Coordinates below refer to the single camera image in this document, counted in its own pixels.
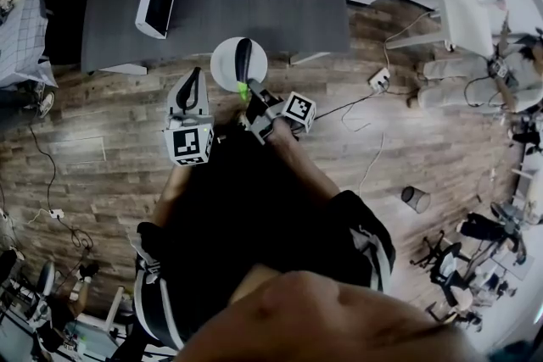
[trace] white cable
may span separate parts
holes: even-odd
[[[40,211],[37,212],[36,216],[34,216],[34,219],[32,219],[28,223],[32,223],[34,220],[36,220],[42,211],[45,211],[47,214],[49,214],[49,212],[46,209],[40,209]]]
[[[367,167],[366,174],[364,175],[364,178],[362,178],[362,181],[360,182],[360,185],[358,186],[358,196],[359,197],[362,196],[362,193],[361,193],[362,184],[364,184],[364,181],[366,180],[367,176],[369,175],[370,170],[372,169],[372,166],[375,164],[375,162],[378,161],[379,157],[381,156],[381,153],[383,152],[383,144],[384,144],[384,131],[383,131],[383,136],[381,137],[381,148],[379,149],[379,152],[375,156],[375,159],[373,159],[373,161]]]
[[[390,59],[389,59],[389,54],[387,53],[387,42],[389,42],[392,38],[396,38],[397,36],[400,36],[402,33],[404,33],[405,31],[408,31],[409,29],[411,29],[416,23],[418,23],[418,21],[426,16],[426,15],[430,15],[431,13],[433,13],[433,11],[428,11],[422,15],[419,15],[417,17],[417,19],[415,21],[413,21],[410,25],[408,25],[403,31],[400,31],[398,32],[396,35],[393,35],[393,36],[390,36],[389,38],[387,38],[386,40],[384,40],[384,43],[383,43],[383,50],[384,50],[384,57],[387,59],[387,70],[390,71]]]

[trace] gray table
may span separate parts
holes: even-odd
[[[165,40],[136,28],[138,4],[87,0],[82,71],[129,72],[124,64],[212,53],[233,36],[252,38],[267,52],[299,53],[295,63],[350,47],[345,0],[175,0]]]

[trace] trash can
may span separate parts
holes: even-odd
[[[430,206],[430,194],[415,187],[408,186],[401,193],[401,200],[417,213],[424,213]]]

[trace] power outlet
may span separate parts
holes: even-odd
[[[62,209],[52,209],[49,214],[53,219],[63,219],[64,218],[64,211]]]
[[[390,81],[390,71],[388,68],[383,68],[377,74],[373,75],[368,83],[375,93],[380,94],[387,88],[387,81]]]

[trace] white plate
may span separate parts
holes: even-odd
[[[226,91],[238,92],[236,79],[236,47],[242,37],[230,38],[222,42],[211,56],[211,75],[217,84]],[[249,63],[249,78],[262,82],[268,71],[268,58],[262,46],[254,41]]]

